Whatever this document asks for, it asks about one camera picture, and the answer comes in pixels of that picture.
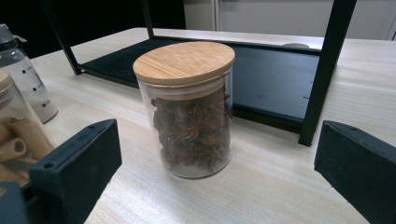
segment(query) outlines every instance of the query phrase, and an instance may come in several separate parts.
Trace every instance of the jar with wooden lid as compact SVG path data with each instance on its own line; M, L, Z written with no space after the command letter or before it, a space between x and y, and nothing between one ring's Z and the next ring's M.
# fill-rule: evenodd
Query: jar with wooden lid
M28 169L53 150L41 120L0 70L0 182L29 182Z
M232 156L230 47L194 41L152 50L134 62L163 167L200 178L224 168Z

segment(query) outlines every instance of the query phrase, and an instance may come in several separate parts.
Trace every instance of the transparent container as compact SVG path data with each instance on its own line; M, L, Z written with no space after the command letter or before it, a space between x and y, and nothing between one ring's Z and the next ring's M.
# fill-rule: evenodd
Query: transparent container
M163 167L200 178L232 156L231 48L187 42L155 49L134 63Z
M11 74L41 122L46 123L56 116L57 105L50 99L37 71L4 24L0 24L0 69Z
M40 119L0 70L0 182L29 182L27 170L53 150Z

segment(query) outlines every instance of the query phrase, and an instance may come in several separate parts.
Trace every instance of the wooden table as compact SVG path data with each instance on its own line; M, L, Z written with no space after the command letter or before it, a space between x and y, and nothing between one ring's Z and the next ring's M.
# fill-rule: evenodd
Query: wooden table
M156 35L266 44L322 38L155 30ZM135 28L73 47L85 63L148 38ZM347 39L321 120L360 128L396 146L396 42ZM188 180L162 168L139 90L90 75L75 76L62 51L32 60L59 114L45 125L56 145L82 128L117 119L123 165L87 223L365 223L314 171L320 126L312 147L298 135L233 119L233 157L220 173Z

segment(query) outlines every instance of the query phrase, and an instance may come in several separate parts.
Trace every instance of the glass jar body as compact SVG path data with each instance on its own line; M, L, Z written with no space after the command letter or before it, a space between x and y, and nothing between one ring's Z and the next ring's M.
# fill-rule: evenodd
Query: glass jar body
M57 114L57 105L50 99L29 58L19 48L0 52L0 68L11 74L24 99L41 122L46 123Z
M40 119L15 84L0 91L0 182L29 182L27 170L53 150Z
M200 178L227 165L232 156L232 68L188 85L138 83L167 171Z

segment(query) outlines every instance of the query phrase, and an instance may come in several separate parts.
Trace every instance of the black shelf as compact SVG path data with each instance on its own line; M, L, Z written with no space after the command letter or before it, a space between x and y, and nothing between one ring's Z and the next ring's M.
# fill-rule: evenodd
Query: black shelf
M149 39L79 64L48 0L40 0L76 75L84 70L135 88L132 66L138 57L159 47L197 40L155 35L148 2L140 2ZM355 5L356 0L334 0L322 50L210 40L235 50L234 115L299 133L299 144L310 146Z

